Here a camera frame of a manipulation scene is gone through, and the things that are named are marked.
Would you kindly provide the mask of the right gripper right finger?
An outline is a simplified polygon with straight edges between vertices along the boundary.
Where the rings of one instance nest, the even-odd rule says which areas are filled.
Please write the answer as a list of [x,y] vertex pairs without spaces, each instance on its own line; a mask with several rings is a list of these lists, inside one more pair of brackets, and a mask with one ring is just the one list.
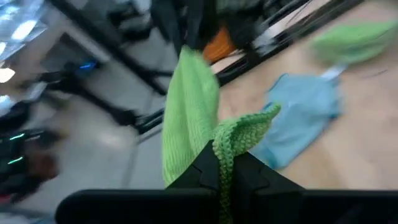
[[398,224],[398,190],[306,189],[250,153],[233,168],[234,224]]

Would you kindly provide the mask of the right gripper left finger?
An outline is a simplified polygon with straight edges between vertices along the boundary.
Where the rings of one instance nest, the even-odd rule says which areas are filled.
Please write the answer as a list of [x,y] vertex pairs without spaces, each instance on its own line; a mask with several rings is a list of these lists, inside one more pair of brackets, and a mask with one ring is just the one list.
[[164,190],[91,189],[62,200],[56,224],[218,224],[219,162],[208,142]]

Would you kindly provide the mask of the green microfiber towel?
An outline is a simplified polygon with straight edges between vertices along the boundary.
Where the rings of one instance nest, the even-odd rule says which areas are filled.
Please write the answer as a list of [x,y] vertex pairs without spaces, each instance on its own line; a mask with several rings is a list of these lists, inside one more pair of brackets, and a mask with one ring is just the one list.
[[364,62],[383,53],[398,37],[398,21],[360,22],[331,28],[310,44],[313,55],[332,64]]
[[182,47],[165,102],[162,172],[165,185],[170,186],[212,140],[220,168],[220,224],[232,224],[229,206],[234,158],[260,142],[281,106],[273,104],[266,111],[219,121],[219,89],[202,54]]

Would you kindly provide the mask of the light blue microfiber towel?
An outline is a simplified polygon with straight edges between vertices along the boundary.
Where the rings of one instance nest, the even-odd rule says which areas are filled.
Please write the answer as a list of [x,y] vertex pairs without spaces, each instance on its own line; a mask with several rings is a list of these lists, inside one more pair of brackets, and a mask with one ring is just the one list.
[[285,73],[267,92],[269,111],[281,110],[264,138],[249,152],[272,169],[287,167],[342,112],[339,75],[346,65],[334,65],[322,75]]

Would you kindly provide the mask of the black machine green lights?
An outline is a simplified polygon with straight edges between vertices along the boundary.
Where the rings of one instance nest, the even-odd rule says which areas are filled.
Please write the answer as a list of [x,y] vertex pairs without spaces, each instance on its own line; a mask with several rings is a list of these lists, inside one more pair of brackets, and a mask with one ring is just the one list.
[[0,115],[0,203],[25,199],[60,172],[50,148],[66,135],[47,127],[24,129],[31,107],[31,101],[20,101]]

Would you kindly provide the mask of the orange round object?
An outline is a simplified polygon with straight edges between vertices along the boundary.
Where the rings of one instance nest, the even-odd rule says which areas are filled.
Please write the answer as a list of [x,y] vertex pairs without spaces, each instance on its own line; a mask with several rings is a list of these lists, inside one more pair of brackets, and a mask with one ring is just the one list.
[[215,63],[236,50],[229,32],[225,26],[221,27],[213,39],[205,46],[203,56],[206,61]]

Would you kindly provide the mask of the black table edge rail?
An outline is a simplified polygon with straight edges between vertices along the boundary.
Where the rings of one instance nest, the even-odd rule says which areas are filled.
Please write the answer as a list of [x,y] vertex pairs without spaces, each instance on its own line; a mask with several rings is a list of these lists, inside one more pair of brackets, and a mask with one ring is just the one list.
[[[328,24],[362,2],[364,2],[364,0],[327,0],[326,3],[322,3],[320,7],[308,12],[300,20],[277,33],[277,35],[273,37],[275,42],[271,44],[271,49],[266,50],[266,54],[263,56],[260,57],[260,53],[255,53],[253,48],[251,50],[246,49],[242,57],[228,64],[228,66],[223,67],[222,70],[217,70],[218,72],[215,73],[215,75],[218,78],[220,86],[228,84],[260,65],[262,62],[279,54],[281,51],[293,45],[294,42],[306,38],[306,36],[312,34],[319,28],[325,26],[325,24]],[[292,9],[280,9],[277,12],[278,15],[274,14],[272,18],[270,17],[271,22],[277,21],[273,25],[283,25],[282,22],[294,12],[296,14],[290,17],[290,19],[295,20],[302,10],[307,6],[309,7],[309,4],[310,0],[299,0],[297,3],[294,3],[292,7],[289,6]],[[136,128],[138,133],[144,134],[160,125],[163,120],[163,114],[164,109],[160,109],[142,118],[142,123]]]

